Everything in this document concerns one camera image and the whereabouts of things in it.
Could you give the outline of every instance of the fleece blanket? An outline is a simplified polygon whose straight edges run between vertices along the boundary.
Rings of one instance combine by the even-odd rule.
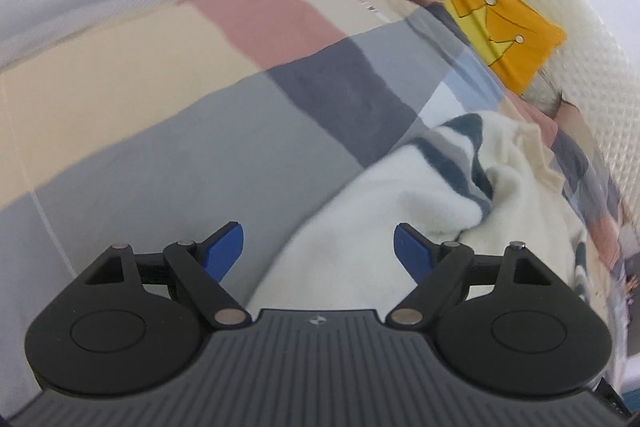
[[[31,320],[110,244],[159,251],[239,221],[222,284],[246,304],[292,234],[389,152],[472,111],[522,119],[458,33],[441,0],[179,0],[5,68],[0,413],[38,392]],[[616,330],[617,284],[589,270],[619,259],[603,230],[577,288]]]
[[[586,231],[562,197],[564,178],[535,124],[469,113],[367,169],[289,241],[249,302],[261,308],[376,309],[381,320],[414,287],[394,254],[410,223],[434,243],[501,255],[525,241],[574,286]],[[470,297],[486,288],[473,287]]]

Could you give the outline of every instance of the pillow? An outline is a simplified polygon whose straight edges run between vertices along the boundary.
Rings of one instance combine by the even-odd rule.
[[[444,0],[482,60],[516,94],[566,35],[521,0]]]

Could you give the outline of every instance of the white textured panel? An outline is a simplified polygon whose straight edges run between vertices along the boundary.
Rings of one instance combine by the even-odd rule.
[[[568,36],[536,76],[530,93],[547,93],[539,102],[548,110],[548,88],[541,84],[545,77],[580,108],[634,222],[640,224],[640,76],[584,0],[523,1]]]

